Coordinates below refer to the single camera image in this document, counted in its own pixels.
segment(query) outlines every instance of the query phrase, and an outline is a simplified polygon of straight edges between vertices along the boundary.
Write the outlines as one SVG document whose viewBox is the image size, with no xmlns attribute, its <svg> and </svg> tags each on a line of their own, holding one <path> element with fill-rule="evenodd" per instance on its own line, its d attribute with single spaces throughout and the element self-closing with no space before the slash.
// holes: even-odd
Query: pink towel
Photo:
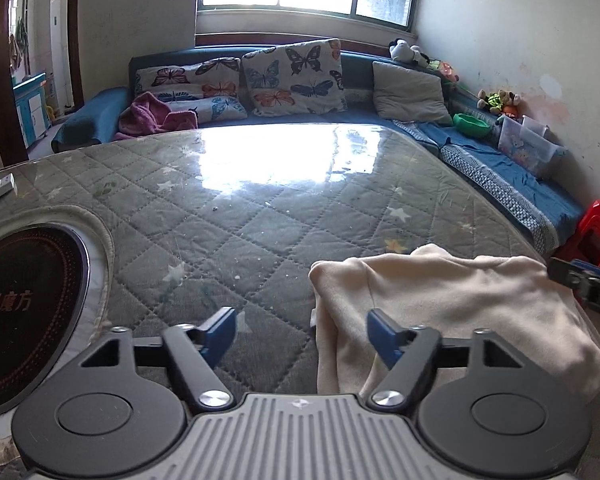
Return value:
<svg viewBox="0 0 600 480">
<path fill-rule="evenodd" d="M 120 114 L 118 127 L 120 132 L 116 133 L 114 140 L 194 130 L 198 127 L 198 118 L 196 113 L 190 110 L 172 112 L 151 92 L 145 92 L 136 97 L 131 106 Z"/>
</svg>

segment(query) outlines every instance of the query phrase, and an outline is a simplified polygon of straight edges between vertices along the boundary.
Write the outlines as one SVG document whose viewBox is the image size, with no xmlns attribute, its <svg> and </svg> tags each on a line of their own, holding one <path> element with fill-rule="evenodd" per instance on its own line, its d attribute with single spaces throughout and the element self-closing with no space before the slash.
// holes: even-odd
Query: quilted mattress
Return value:
<svg viewBox="0 0 600 480">
<path fill-rule="evenodd" d="M 0 176 L 9 171 L 18 190 L 0 199 L 0 220 L 69 203 L 110 229 L 111 324 L 151 336 L 237 308 L 238 336 L 216 373 L 238 398 L 315 392 L 307 273 L 316 260 L 428 242 L 463 258 L 539 258 L 460 176 L 382 126 L 208 128 L 65 152 Z M 0 478 L 22 471 L 16 461 Z"/>
</svg>

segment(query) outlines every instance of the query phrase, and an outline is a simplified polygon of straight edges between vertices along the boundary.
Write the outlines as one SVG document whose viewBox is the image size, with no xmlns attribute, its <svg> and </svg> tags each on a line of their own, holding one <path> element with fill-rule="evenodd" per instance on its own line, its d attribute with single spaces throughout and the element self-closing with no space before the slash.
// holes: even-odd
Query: plush toy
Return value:
<svg viewBox="0 0 600 480">
<path fill-rule="evenodd" d="M 478 92 L 478 108 L 486 108 L 492 114 L 504 114 L 511 119 L 519 118 L 518 105 L 522 97 L 513 92 L 500 90 L 497 94 L 487 94 L 484 90 Z"/>
<path fill-rule="evenodd" d="M 447 63 L 446 61 L 432 59 L 431 62 L 429 63 L 429 69 L 435 70 L 442 77 L 445 77 L 447 80 L 451 81 L 452 83 L 457 83 L 460 81 L 460 77 L 456 73 L 456 70 L 454 70 L 454 68 L 451 65 L 449 65 L 449 63 Z"/>
<path fill-rule="evenodd" d="M 417 45 L 409 46 L 404 40 L 396 39 L 389 44 L 391 59 L 401 63 L 415 63 L 422 68 L 429 64 L 429 57 L 421 53 Z"/>
</svg>

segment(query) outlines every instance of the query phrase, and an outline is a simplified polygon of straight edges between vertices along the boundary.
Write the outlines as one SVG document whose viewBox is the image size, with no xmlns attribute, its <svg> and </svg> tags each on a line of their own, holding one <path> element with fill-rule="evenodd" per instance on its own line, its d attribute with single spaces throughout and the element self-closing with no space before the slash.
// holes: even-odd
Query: green bowl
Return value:
<svg viewBox="0 0 600 480">
<path fill-rule="evenodd" d="M 454 126 L 460 133 L 474 139 L 486 137 L 491 131 L 491 127 L 487 123 L 467 114 L 454 115 Z"/>
</svg>

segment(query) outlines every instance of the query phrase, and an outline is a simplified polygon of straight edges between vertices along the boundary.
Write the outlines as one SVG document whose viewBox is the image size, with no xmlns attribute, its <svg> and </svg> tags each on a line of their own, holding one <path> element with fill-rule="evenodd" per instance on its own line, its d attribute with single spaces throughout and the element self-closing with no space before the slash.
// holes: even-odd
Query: floor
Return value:
<svg viewBox="0 0 600 480">
<path fill-rule="evenodd" d="M 36 158 L 43 158 L 47 155 L 53 155 L 53 150 L 51 149 L 51 141 L 56 136 L 56 133 L 60 129 L 60 124 L 56 124 L 56 126 L 52 126 L 46 131 L 46 136 L 38 139 L 27 149 L 27 153 L 29 153 L 29 160 L 35 160 Z"/>
</svg>

